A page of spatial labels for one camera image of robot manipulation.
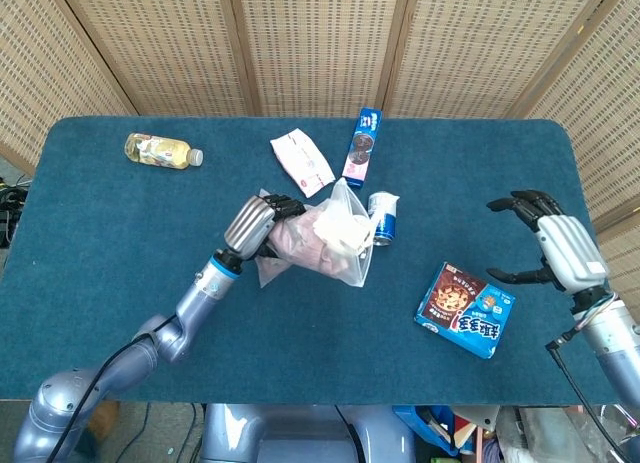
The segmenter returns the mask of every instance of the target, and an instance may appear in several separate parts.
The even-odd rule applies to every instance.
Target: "robotic hand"
[[[100,369],[58,373],[42,383],[18,434],[14,461],[64,461],[75,447],[95,407],[109,393],[121,393],[147,378],[158,356],[169,363],[184,358],[196,333],[253,258],[280,219],[304,213],[287,196],[253,196],[224,234],[227,248],[216,250],[176,307],[156,315],[131,343]]]
[[[600,251],[580,221],[565,215],[548,194],[527,190],[511,195],[487,206],[496,212],[512,210],[534,232],[544,255],[542,268],[522,273],[489,268],[487,272],[510,284],[550,282],[571,295],[575,326],[547,349],[563,368],[558,348],[582,332],[622,402],[640,408],[640,326],[618,295],[605,288],[609,270]],[[632,461],[640,461],[640,437],[625,446]]]

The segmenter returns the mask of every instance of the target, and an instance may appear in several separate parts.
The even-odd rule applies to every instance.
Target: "juice bottle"
[[[131,161],[146,165],[182,170],[202,164],[202,150],[192,149],[186,141],[142,133],[129,135],[124,152]]]

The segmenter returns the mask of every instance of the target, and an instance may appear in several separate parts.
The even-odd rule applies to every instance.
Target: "transparent plastic bag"
[[[260,286],[293,264],[362,287],[374,230],[362,203],[341,178],[329,199],[274,226],[268,245],[278,258],[256,258]]]

